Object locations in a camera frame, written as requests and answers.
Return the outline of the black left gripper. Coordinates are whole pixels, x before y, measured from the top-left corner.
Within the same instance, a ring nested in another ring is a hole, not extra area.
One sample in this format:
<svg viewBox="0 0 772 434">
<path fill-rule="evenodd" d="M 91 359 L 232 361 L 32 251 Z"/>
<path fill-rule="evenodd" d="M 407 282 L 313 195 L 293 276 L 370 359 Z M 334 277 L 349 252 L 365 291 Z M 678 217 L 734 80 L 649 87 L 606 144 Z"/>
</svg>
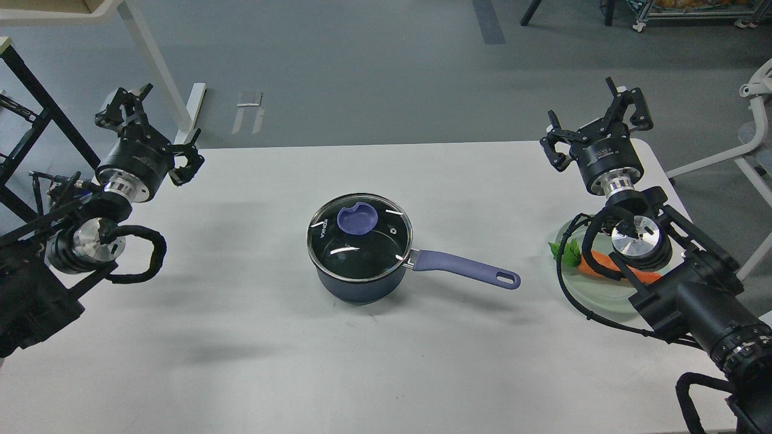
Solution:
<svg viewBox="0 0 772 434">
<path fill-rule="evenodd" d="M 100 162 L 96 179 L 107 184 L 114 173 L 129 173 L 141 182 L 138 196 L 132 200 L 136 203 L 151 201 L 167 173 L 175 186 L 182 186 L 193 179 L 204 163 L 196 147 L 201 134 L 199 127 L 182 145 L 170 145 L 163 134 L 151 127 L 143 101 L 152 88 L 151 83 L 137 90 L 120 87 L 107 97 L 103 109 L 95 115 L 97 127 L 112 131 L 119 138 Z M 164 148 L 168 148 L 167 154 L 162 152 Z M 173 167 L 174 157 L 184 157 L 186 164 Z"/>
</svg>

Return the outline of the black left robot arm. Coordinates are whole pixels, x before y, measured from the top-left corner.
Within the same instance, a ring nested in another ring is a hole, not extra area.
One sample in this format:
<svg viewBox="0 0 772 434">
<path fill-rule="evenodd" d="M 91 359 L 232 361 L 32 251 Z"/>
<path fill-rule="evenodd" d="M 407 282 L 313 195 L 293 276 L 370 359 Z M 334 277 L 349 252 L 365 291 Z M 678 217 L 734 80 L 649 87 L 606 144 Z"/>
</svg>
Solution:
<svg viewBox="0 0 772 434">
<path fill-rule="evenodd" d="M 170 178 L 190 182 L 204 157 L 196 129 L 175 145 L 149 122 L 144 100 L 153 85 L 118 88 L 95 115 L 118 143 L 84 180 L 31 171 L 33 189 L 51 182 L 49 210 L 2 236 L 2 357 L 52 337 L 80 318 L 80 298 L 97 283 L 135 284 L 162 269 L 166 240 L 158 231 L 127 225 L 133 204 L 151 201 Z"/>
</svg>

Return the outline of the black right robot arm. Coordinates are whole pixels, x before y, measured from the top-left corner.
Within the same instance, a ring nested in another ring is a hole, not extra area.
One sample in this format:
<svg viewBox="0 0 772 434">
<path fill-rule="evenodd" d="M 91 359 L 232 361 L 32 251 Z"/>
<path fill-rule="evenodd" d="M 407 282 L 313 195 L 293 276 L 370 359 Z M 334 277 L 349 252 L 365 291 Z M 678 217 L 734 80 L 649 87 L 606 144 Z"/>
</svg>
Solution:
<svg viewBox="0 0 772 434">
<path fill-rule="evenodd" d="M 576 215 L 552 248 L 560 287 L 590 321 L 706 352 L 723 379 L 684 373 L 676 384 L 690 433 L 705 432 L 689 395 L 692 385 L 729 394 L 736 432 L 769 433 L 770 326 L 737 300 L 744 291 L 739 263 L 668 205 L 664 189 L 636 189 L 644 168 L 631 133 L 652 129 L 653 119 L 640 88 L 628 90 L 612 78 L 606 83 L 614 99 L 603 116 L 570 131 L 549 111 L 540 140 L 552 167 L 564 171 L 575 162 L 585 189 L 606 198 L 595 215 Z M 570 238 L 581 226 L 582 244 L 571 249 Z M 604 318 L 577 301 L 563 281 L 563 258 L 570 252 L 601 277 L 628 281 L 635 290 L 629 302 L 649 330 Z"/>
</svg>

